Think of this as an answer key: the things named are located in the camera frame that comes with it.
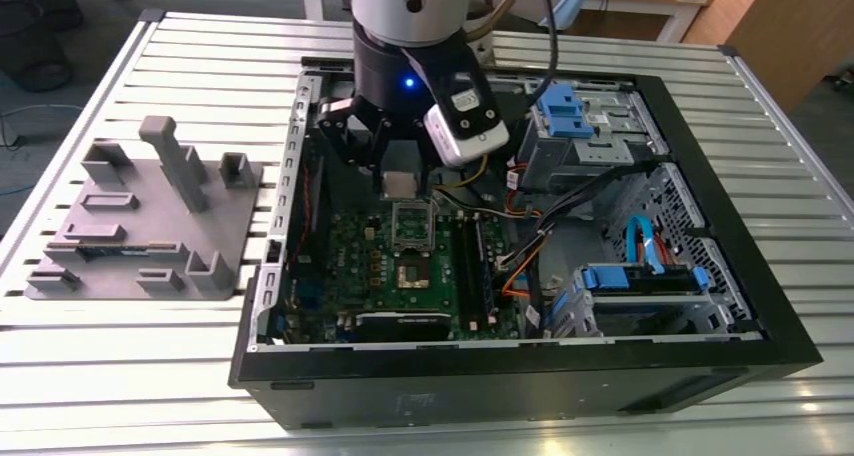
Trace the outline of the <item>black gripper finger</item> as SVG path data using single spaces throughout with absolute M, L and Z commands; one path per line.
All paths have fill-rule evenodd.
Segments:
M 316 126 L 342 161 L 372 169 L 375 107 L 364 98 L 326 99 Z
M 418 126 L 380 124 L 374 135 L 374 190 L 384 200 L 426 198 L 426 132 Z

